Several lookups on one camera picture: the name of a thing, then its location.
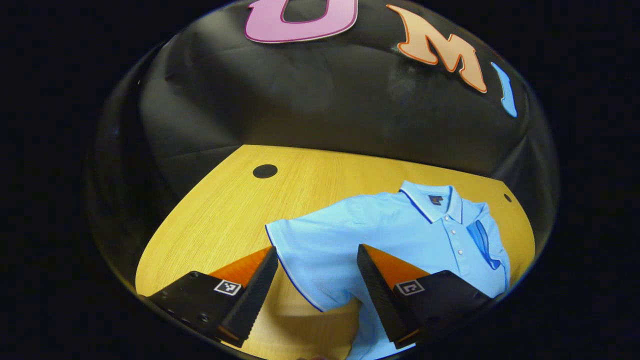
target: pink letter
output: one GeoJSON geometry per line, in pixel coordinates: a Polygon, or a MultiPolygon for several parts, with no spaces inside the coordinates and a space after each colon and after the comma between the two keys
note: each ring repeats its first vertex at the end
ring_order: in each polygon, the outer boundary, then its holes
{"type": "Polygon", "coordinates": [[[258,0],[249,5],[245,36],[255,42],[298,42],[330,37],[348,30],[358,16],[358,0],[327,0],[324,15],[316,20],[289,22],[284,10],[289,0],[258,0]]]}

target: black background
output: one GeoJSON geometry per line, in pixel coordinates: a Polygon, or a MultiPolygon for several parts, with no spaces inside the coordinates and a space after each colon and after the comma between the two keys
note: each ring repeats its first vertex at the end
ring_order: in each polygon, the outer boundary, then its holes
{"type": "MultiPolygon", "coordinates": [[[[220,4],[9,5],[4,53],[18,66],[4,68],[11,93],[7,134],[19,155],[17,173],[25,173],[24,181],[7,176],[11,192],[23,195],[15,207],[6,205],[9,234],[25,245],[21,256],[12,256],[15,276],[7,275],[15,279],[8,288],[17,305],[8,324],[11,358],[26,358],[27,351],[216,358],[206,344],[149,313],[110,272],[84,219],[81,174],[100,107],[116,82],[154,45],[220,4]]],[[[630,356],[640,335],[628,172],[637,166],[638,137],[626,112],[636,86],[632,42],[624,41],[635,5],[425,5],[483,39],[530,82],[547,109],[563,177],[557,225],[533,271],[495,315],[450,337],[437,354],[630,356]]]]}

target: shirt collar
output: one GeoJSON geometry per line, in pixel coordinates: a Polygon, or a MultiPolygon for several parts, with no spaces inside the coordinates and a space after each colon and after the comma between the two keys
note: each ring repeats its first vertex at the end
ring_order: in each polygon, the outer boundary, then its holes
{"type": "Polygon", "coordinates": [[[400,191],[411,199],[430,222],[436,222],[444,215],[448,215],[462,224],[462,199],[453,186],[424,186],[405,181],[400,191]],[[433,205],[428,195],[448,196],[449,203],[443,204],[446,205],[446,210],[443,211],[444,207],[433,205]]]}

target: blue letter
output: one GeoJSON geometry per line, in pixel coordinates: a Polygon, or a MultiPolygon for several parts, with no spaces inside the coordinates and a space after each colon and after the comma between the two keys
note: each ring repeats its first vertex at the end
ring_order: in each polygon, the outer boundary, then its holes
{"type": "Polygon", "coordinates": [[[502,107],[511,115],[512,117],[518,117],[518,112],[516,111],[516,104],[513,102],[513,92],[511,91],[511,80],[506,72],[504,72],[500,67],[494,63],[491,63],[495,71],[498,72],[498,77],[500,77],[500,83],[502,84],[502,107]]]}

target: shirt logo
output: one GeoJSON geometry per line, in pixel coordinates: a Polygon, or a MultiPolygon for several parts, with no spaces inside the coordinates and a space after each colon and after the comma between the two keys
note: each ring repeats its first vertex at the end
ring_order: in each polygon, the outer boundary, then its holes
{"type": "Polygon", "coordinates": [[[241,287],[242,285],[240,284],[222,280],[214,290],[225,295],[234,296],[235,294],[237,294],[238,290],[240,290],[241,287]]]}
{"type": "Polygon", "coordinates": [[[431,203],[434,205],[442,205],[440,203],[440,201],[442,200],[442,196],[429,195],[429,200],[431,200],[431,203]]]}
{"type": "Polygon", "coordinates": [[[420,285],[418,280],[400,282],[396,284],[396,286],[400,289],[400,292],[406,296],[424,291],[424,288],[420,285]]]}

